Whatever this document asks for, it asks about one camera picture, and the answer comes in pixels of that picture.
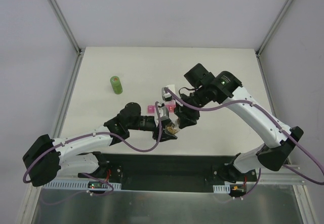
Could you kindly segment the clear pill bottle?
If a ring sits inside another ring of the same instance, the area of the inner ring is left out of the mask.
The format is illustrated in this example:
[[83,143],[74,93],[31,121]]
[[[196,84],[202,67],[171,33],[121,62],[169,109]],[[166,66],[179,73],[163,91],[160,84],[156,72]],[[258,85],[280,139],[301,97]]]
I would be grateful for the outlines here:
[[165,131],[170,135],[176,135],[180,131],[179,120],[175,120],[166,125]]

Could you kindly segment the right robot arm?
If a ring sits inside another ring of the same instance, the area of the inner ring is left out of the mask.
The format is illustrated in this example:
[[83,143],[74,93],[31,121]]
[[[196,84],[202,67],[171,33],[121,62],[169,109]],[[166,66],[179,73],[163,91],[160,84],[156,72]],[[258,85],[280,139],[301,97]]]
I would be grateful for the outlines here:
[[193,86],[189,95],[181,94],[181,104],[174,110],[180,129],[197,124],[199,109],[210,102],[217,102],[230,109],[247,123],[263,140],[263,144],[246,153],[238,153],[217,170],[220,179],[235,183],[247,172],[265,167],[279,171],[300,140],[303,130],[290,127],[270,115],[254,102],[254,98],[232,73],[222,71],[214,76],[202,64],[196,64],[184,77]]

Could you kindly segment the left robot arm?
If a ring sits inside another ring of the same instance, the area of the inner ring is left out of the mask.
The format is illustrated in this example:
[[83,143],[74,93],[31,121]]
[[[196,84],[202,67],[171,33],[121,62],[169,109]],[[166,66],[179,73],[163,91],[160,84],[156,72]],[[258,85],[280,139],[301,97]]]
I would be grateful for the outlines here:
[[38,137],[23,155],[22,160],[26,167],[23,182],[39,187],[59,175],[82,172],[91,173],[96,178],[104,177],[107,172],[106,164],[96,154],[92,154],[90,160],[83,159],[82,155],[120,142],[135,150],[136,147],[126,141],[131,130],[152,133],[155,144],[147,152],[154,150],[161,142],[176,140],[177,136],[167,131],[167,125],[172,123],[167,106],[157,103],[155,108],[156,116],[143,116],[140,105],[131,102],[114,118],[88,133],[67,138],[52,139],[48,134]]

